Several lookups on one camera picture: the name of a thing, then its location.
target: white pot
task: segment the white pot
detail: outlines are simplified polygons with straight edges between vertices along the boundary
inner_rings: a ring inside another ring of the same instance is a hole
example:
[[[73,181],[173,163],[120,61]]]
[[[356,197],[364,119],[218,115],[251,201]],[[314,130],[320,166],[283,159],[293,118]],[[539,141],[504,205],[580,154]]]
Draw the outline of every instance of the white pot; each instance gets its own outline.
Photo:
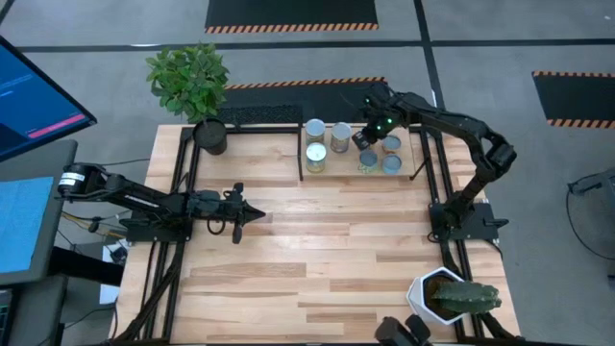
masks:
[[[425,305],[425,296],[423,294],[423,283],[426,279],[438,273],[445,273],[447,276],[459,282],[463,281],[463,279],[459,278],[457,275],[455,275],[455,273],[453,273],[449,269],[445,267],[439,267],[427,275],[424,275],[420,278],[415,278],[414,282],[412,283],[412,285],[410,286],[410,289],[407,292],[406,298],[407,298],[407,301],[410,303],[410,307],[412,308],[412,310],[414,310],[414,313],[421,316],[421,318],[425,322],[440,322],[443,325],[448,326],[448,325],[453,324],[456,320],[463,317],[463,313],[453,319],[445,320],[445,319],[442,319],[442,317],[435,314]]]

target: wooden tabletop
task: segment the wooden tabletop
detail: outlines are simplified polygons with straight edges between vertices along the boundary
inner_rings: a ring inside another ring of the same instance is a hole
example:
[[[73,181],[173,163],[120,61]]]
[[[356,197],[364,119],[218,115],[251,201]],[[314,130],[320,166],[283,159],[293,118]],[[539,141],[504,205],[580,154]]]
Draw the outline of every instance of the wooden tabletop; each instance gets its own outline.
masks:
[[[159,127],[146,185],[170,190],[181,129]],[[295,135],[229,135],[228,141],[219,157],[201,153],[196,189],[222,191],[243,182],[244,197],[267,216],[245,226],[239,245],[231,243],[231,229],[214,236],[205,223],[195,223],[185,247],[171,343],[375,342],[383,317],[404,321],[412,314],[406,301],[412,280],[442,265],[438,245],[427,241],[431,198],[425,170],[413,182],[408,177],[299,182]],[[421,144],[415,135],[410,141],[418,167]],[[444,144],[454,187],[460,189],[474,175],[474,165],[461,140],[445,136]],[[435,172],[441,179],[437,163]],[[493,314],[517,334],[499,254],[484,241],[466,243],[475,281],[500,290],[503,304]],[[137,244],[129,252],[117,301],[119,331],[139,311],[150,246]],[[155,335],[161,333],[165,301]],[[429,327],[431,341],[455,340],[453,327]],[[466,321],[466,333],[471,330]]]

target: metal can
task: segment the metal can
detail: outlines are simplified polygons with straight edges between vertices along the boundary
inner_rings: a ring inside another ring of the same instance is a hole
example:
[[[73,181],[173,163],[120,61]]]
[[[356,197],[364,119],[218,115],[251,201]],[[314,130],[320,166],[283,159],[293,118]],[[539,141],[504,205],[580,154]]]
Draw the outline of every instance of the metal can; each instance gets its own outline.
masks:
[[[382,140],[382,150],[385,154],[396,154],[402,147],[402,140],[393,135],[388,135]]]
[[[306,145],[325,142],[325,123],[320,119],[310,119],[306,123]]]
[[[363,150],[358,156],[358,170],[363,174],[374,172],[378,168],[378,155],[373,150]]]
[[[382,159],[382,172],[395,175],[402,168],[402,158],[395,154],[390,154]]]
[[[350,143],[353,129],[345,122],[338,122],[331,129],[331,150],[335,153],[345,153]]]
[[[311,143],[306,150],[306,168],[312,173],[320,173],[325,170],[325,158],[327,147],[323,143]]]

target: wire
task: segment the wire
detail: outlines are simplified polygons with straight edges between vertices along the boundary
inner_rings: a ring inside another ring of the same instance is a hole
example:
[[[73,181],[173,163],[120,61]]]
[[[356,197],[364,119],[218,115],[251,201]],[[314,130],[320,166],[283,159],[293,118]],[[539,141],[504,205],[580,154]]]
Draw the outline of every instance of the wire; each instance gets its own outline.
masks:
[[[446,232],[446,235],[444,235],[441,238],[436,238],[435,235],[433,234],[433,231],[431,231],[428,235],[427,235],[427,241],[430,243],[434,243],[434,244],[439,244],[441,242],[445,242],[445,241],[449,241],[449,239],[451,238],[451,230],[448,229]]]
[[[121,212],[115,213],[113,215],[110,216],[106,216],[106,217],[101,217],[101,216],[94,216],[94,217],[83,217],[83,216],[77,216],[77,215],[73,215],[70,212],[66,212],[63,211],[62,213],[65,213],[66,215],[69,215],[73,218],[79,219],[79,220],[84,220],[84,221],[102,221],[102,220],[109,220],[110,218],[115,218],[118,217],[119,215],[125,214],[127,212],[131,212],[132,210],[123,210]]]
[[[65,212],[65,211],[63,211],[63,212],[61,213],[61,216],[62,216],[65,220],[68,220],[68,221],[70,221],[70,222],[74,223],[75,225],[77,225],[77,226],[78,226],[79,228],[81,228],[82,230],[85,230],[85,231],[88,231],[88,232],[89,232],[89,226],[90,226],[91,224],[89,224],[89,223],[85,222],[85,221],[84,221],[84,220],[82,220],[82,219],[75,218],[75,216],[73,216],[72,214],[70,214],[70,213],[68,213],[68,212]],[[105,223],[105,222],[98,222],[98,223],[99,223],[99,224],[102,224],[102,225],[105,225],[105,226],[110,227],[110,229],[107,231],[107,233],[106,233],[105,235],[113,236],[113,237],[120,238],[120,239],[125,238],[125,236],[124,236],[124,235],[120,235],[120,234],[117,234],[117,233],[113,232],[113,228],[117,229],[117,231],[125,231],[125,229],[124,229],[124,228],[121,228],[121,229],[120,229],[118,226],[115,226],[115,225],[112,225],[112,224],[108,224],[108,223]]]
[[[502,249],[500,248],[500,246],[496,245],[496,243],[489,239],[485,239],[484,241],[486,241],[487,244],[491,245],[494,249],[496,249],[500,253],[500,258],[502,260],[504,259],[504,254],[502,253]]]
[[[94,310],[92,310],[92,311],[90,311],[90,312],[86,313],[86,315],[85,315],[85,316],[83,316],[82,318],[78,319],[78,320],[77,320],[77,322],[73,322],[73,323],[69,324],[68,326],[64,327],[64,330],[67,330],[67,329],[69,329],[70,327],[73,327],[74,325],[76,325],[76,324],[78,324],[78,323],[82,322],[83,320],[85,320],[88,316],[90,316],[90,315],[91,315],[92,313],[94,313],[94,312],[98,312],[98,311],[108,311],[108,310],[110,310],[110,309],[115,309],[115,304],[113,304],[113,307],[111,307],[111,308],[94,309]],[[52,333],[51,335],[47,336],[44,340],[40,341],[40,342],[37,344],[37,346],[40,346],[40,345],[42,345],[43,343],[47,342],[49,339],[51,339],[51,337],[52,337],[52,336],[53,336],[53,333]]]
[[[208,219],[208,231],[212,234],[212,235],[221,235],[224,232],[224,229],[227,227],[227,220],[222,219],[222,227],[220,228],[219,231],[214,231],[211,229],[211,226],[209,225],[209,222],[211,221],[211,219]]]
[[[86,226],[83,226],[81,223],[79,223],[79,222],[78,222],[78,220],[73,220],[73,219],[68,218],[68,217],[66,217],[66,216],[64,216],[64,215],[62,215],[62,217],[63,217],[65,220],[68,220],[68,221],[70,221],[70,222],[74,223],[74,224],[75,224],[75,225],[77,225],[77,227],[79,227],[80,229],[83,229],[83,230],[86,230],[86,231],[87,231],[87,227],[86,227]]]
[[[111,256],[111,254],[113,253],[113,250],[107,244],[103,244],[103,246],[106,247],[107,250],[109,250],[109,256]]]
[[[177,183],[177,185],[175,185],[175,187],[171,190],[171,192],[169,192],[169,194],[171,193],[175,193],[180,189],[180,186],[182,186],[182,183],[184,182],[185,178],[188,176],[187,173],[184,173],[184,175],[182,176],[182,178],[180,179],[180,182]]]
[[[587,177],[583,177],[580,178],[579,180],[577,180],[576,182],[572,183],[571,185],[576,184],[578,181],[580,181],[581,179],[585,179],[588,178],[590,176]],[[605,255],[601,255],[598,252],[596,252],[595,250],[593,250],[592,248],[590,248],[584,241],[583,239],[581,239],[581,237],[578,235],[577,230],[575,229],[575,225],[573,224],[573,219],[570,216],[570,189],[568,190],[568,192],[566,193],[566,214],[568,215],[568,222],[570,223],[570,228],[573,229],[573,233],[575,234],[575,236],[577,237],[578,241],[580,242],[581,245],[583,245],[583,247],[585,247],[585,249],[589,250],[589,252],[591,252],[592,254],[598,256],[601,259],[605,259],[605,260],[615,260],[615,258],[611,258],[611,257],[607,257]]]
[[[141,162],[141,161],[149,161],[149,160],[150,160],[150,158],[147,158],[147,159],[136,159],[136,160],[129,160],[129,161],[104,163],[104,164],[99,164],[99,165],[102,165],[103,167],[106,167],[106,166],[110,166],[110,165],[120,165],[120,164],[127,164],[127,163]]]
[[[113,304],[113,321],[114,326],[113,326],[113,334],[111,335],[111,339],[115,339],[115,335],[117,334],[117,325],[119,324],[118,322],[118,316],[117,316],[117,298],[115,298],[115,304]]]
[[[348,101],[348,99],[346,97],[344,97],[344,94],[342,94],[341,91],[339,92],[339,96],[342,98],[342,100],[344,100],[344,102],[346,102],[348,104],[348,106],[352,107],[355,110],[358,110],[358,107],[353,105],[352,102]]]
[[[152,242],[152,246],[150,247],[150,257],[147,260],[147,270],[145,271],[145,286],[143,287],[143,295],[141,296],[141,309],[145,306],[145,297],[147,296],[147,286],[150,283],[150,271],[152,270],[152,261],[154,259],[154,250],[156,249],[156,241]]]
[[[83,254],[84,254],[84,253],[82,253],[82,252],[81,252],[81,251],[77,248],[77,245],[75,245],[72,241],[68,240],[68,238],[66,237],[66,235],[64,235],[64,234],[62,233],[62,231],[58,230],[58,233],[61,235],[61,237],[63,237],[63,238],[64,238],[64,240],[66,240],[66,241],[68,242],[68,244],[70,244],[70,246],[72,246],[72,250],[73,250],[74,252],[76,252],[76,253],[77,253],[77,254],[79,254],[79,255],[83,255]]]

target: robotic arm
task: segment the robotic arm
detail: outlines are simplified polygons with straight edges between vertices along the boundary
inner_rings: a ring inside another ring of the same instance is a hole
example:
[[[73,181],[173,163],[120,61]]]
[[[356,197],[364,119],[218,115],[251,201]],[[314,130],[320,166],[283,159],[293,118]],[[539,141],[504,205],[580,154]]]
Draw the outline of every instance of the robotic arm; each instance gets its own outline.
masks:
[[[463,190],[455,192],[444,204],[441,226],[448,230],[463,226],[472,214],[476,196],[488,183],[502,177],[517,158],[512,145],[484,122],[468,115],[442,111],[412,92],[394,92],[389,88],[375,90],[365,98],[362,111],[367,126],[353,135],[353,142],[359,150],[367,149],[385,138],[398,126],[407,128],[412,124],[423,124],[466,142],[477,168],[476,174]],[[482,147],[483,139],[491,143],[486,154]]]
[[[185,241],[191,237],[191,220],[208,221],[209,232],[220,235],[227,221],[234,222],[233,243],[238,244],[242,227],[265,215],[243,200],[243,184],[220,193],[213,190],[163,193],[109,173],[92,163],[74,163],[64,168],[58,185],[62,199],[69,202],[110,202],[135,211],[133,218],[120,223],[128,231],[129,241]],[[213,231],[210,221],[222,222]]]

